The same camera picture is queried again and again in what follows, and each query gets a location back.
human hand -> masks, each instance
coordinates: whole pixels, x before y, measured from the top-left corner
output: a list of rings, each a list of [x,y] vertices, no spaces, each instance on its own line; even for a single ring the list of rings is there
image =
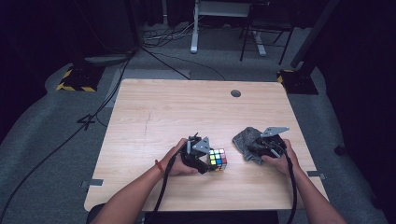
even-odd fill
[[[166,155],[163,157],[161,160],[161,165],[163,166],[163,169],[166,168],[168,165],[168,162],[171,160],[172,156],[177,153],[177,151],[183,147],[183,145],[187,142],[187,139],[182,138],[180,141],[177,143],[175,147],[172,147]],[[184,175],[189,175],[189,174],[196,174],[198,173],[198,170],[195,168],[192,168],[190,166],[186,166],[183,161],[181,160],[180,154],[176,155],[175,163],[172,166],[172,169],[169,173],[169,175],[179,175],[179,174],[184,174]]]
[[[301,169],[300,164],[298,162],[296,153],[294,150],[291,148],[291,143],[289,139],[283,139],[286,145],[286,152],[288,153],[288,156],[290,157],[291,163],[293,163],[293,170],[296,169]],[[280,158],[272,158],[269,156],[262,156],[262,160],[267,162],[268,164],[274,165],[278,171],[280,171],[282,174],[290,176],[289,173],[289,166],[288,166],[288,161],[286,160],[286,155],[283,154]]]

wooden table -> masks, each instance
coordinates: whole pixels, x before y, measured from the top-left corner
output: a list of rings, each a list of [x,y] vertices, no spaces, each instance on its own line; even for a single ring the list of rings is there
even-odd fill
[[[231,96],[232,90],[241,92]],[[279,83],[124,79],[108,124],[85,209],[105,203],[119,189],[160,160],[180,138],[199,133],[210,146],[224,148],[224,171],[172,176],[161,211],[291,209],[288,178],[276,168],[245,161],[232,139],[246,127],[263,131],[287,126],[288,138],[303,170],[316,171],[288,97]],[[310,177],[326,196],[319,177]],[[144,206],[157,202],[160,181]],[[299,199],[298,207],[303,205]]]

gray carpet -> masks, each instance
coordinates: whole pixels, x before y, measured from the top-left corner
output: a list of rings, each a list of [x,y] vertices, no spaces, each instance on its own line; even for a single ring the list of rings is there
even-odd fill
[[[202,31],[197,54],[190,54],[190,36],[148,50],[204,64],[216,69],[226,80],[276,81],[276,71],[290,68],[294,54],[308,33],[308,29],[296,29],[282,65],[277,64],[281,49],[271,47],[266,47],[268,55],[261,57],[255,46],[247,46],[244,61],[239,62],[242,41],[236,29]],[[271,40],[272,37],[263,35],[263,38]],[[222,80],[211,68],[162,55],[157,57],[177,70],[190,71],[191,79]],[[96,111],[111,90],[120,66],[105,70],[98,92],[56,91],[67,68],[68,64],[49,77],[48,94],[26,110],[0,146],[1,210],[23,177],[78,129],[80,124],[76,121]],[[169,71],[169,68],[139,50],[129,63],[126,76],[134,70]],[[323,185],[331,203],[348,223],[387,223],[382,211],[371,205],[370,188],[353,161],[348,155],[339,157],[333,153],[343,142],[342,134],[319,70],[314,71],[312,78],[319,95],[289,95],[289,98],[314,162],[328,177]],[[111,107],[104,108],[98,115],[99,120],[107,124],[111,111]],[[85,223],[86,190],[80,183],[92,177],[106,132],[106,127],[95,120],[87,131],[79,132],[27,179],[13,198],[4,223]],[[279,211],[281,223],[286,223],[289,213]],[[297,212],[293,223],[307,223],[304,210]]]

rubik's cube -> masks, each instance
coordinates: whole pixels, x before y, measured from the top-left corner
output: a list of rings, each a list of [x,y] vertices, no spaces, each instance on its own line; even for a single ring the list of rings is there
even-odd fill
[[[222,148],[210,148],[207,159],[209,163],[209,171],[221,171],[227,166],[227,158],[225,157],[225,151]]]

